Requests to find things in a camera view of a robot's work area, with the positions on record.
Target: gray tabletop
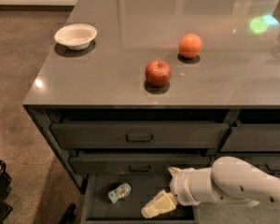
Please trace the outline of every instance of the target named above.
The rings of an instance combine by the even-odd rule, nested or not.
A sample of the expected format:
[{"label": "gray tabletop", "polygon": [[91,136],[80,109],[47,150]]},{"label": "gray tabletop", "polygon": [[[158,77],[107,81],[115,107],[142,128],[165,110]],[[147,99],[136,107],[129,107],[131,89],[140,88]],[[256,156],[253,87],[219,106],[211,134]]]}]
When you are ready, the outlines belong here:
[{"label": "gray tabletop", "polygon": [[[25,105],[85,107],[280,107],[280,0],[78,0],[67,23],[97,31],[82,51],[52,44]],[[180,38],[199,35],[194,60]],[[145,68],[172,68],[151,89]]]}]

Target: white robotic arm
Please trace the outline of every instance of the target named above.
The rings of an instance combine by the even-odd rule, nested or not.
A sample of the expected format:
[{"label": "white robotic arm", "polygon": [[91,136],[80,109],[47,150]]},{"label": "white robotic arm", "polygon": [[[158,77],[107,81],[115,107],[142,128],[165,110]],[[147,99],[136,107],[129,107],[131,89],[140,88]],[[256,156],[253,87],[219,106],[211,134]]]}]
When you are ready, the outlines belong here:
[{"label": "white robotic arm", "polygon": [[171,192],[161,191],[142,209],[146,218],[170,212],[176,209],[177,203],[241,203],[252,207],[263,202],[280,210],[280,178],[267,175],[245,161],[222,157],[210,168],[169,167],[168,170],[173,177]]}]

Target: table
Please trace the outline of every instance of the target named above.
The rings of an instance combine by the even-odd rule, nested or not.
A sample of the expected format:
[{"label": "table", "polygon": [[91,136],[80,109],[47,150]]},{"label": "table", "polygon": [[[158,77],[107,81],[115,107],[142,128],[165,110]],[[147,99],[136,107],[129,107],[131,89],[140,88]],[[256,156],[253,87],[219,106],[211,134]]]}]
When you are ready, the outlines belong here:
[{"label": "table", "polygon": [[[86,191],[85,223],[142,223],[139,182],[148,197],[167,189],[168,165],[232,155],[280,176],[280,0],[78,0],[70,23],[98,35],[81,51],[52,45],[23,105]],[[203,41],[193,60],[178,55],[187,33]],[[172,68],[162,89],[145,82],[154,59]],[[124,180],[135,194],[121,213],[100,190]],[[178,212],[192,216],[161,222],[198,222]]]}]

